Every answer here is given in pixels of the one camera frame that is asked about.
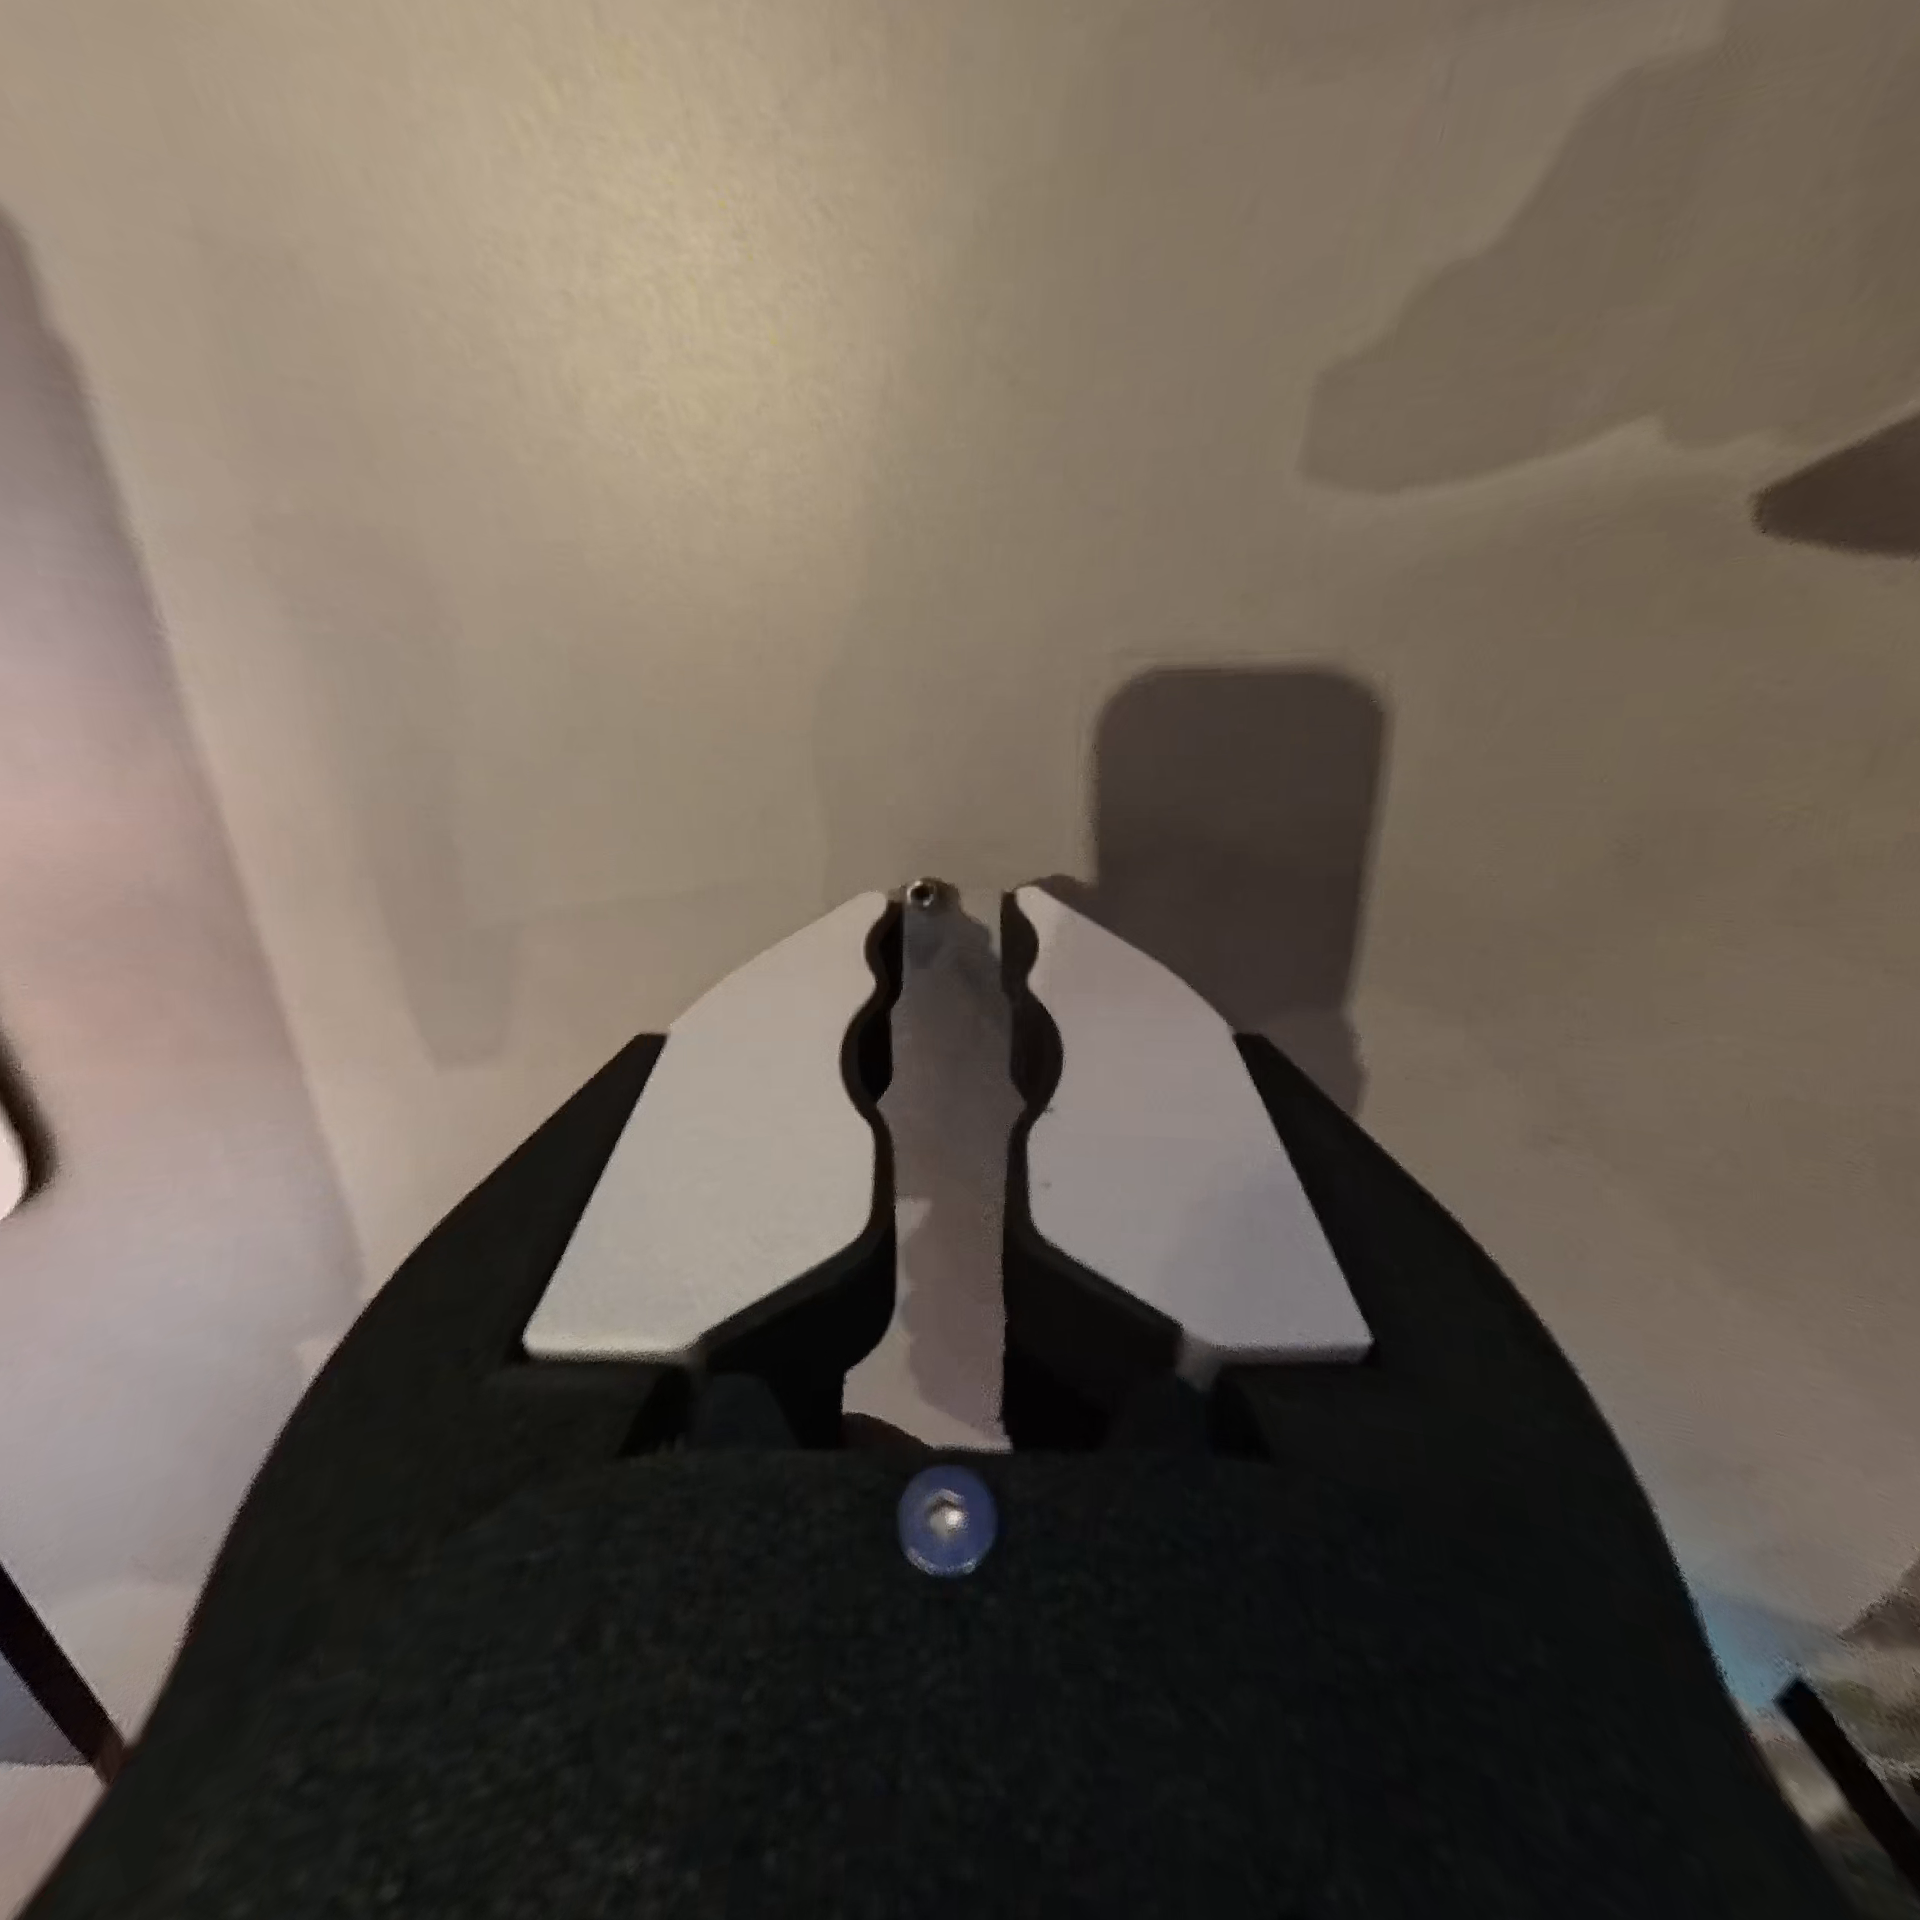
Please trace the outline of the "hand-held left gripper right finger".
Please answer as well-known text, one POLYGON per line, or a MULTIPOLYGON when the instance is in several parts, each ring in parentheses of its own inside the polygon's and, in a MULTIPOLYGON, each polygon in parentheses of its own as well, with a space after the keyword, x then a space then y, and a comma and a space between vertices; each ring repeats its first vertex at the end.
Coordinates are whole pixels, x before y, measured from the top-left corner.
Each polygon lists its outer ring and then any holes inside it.
POLYGON ((1238 1370, 1367 1363, 1376 1336, 1226 1016, 1038 884, 1002 898, 999 959, 1012 1448, 1100 1448, 1238 1370))

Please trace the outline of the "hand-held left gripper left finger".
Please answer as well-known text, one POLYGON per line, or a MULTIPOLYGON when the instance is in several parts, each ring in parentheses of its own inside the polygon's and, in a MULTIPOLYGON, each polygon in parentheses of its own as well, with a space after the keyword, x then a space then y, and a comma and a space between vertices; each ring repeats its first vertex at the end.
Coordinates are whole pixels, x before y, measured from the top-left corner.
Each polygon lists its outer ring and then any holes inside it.
POLYGON ((756 1378, 811 1448, 895 1312, 893 1077, 903 909, 858 893, 662 1035, 532 1310, 528 1359, 756 1378))

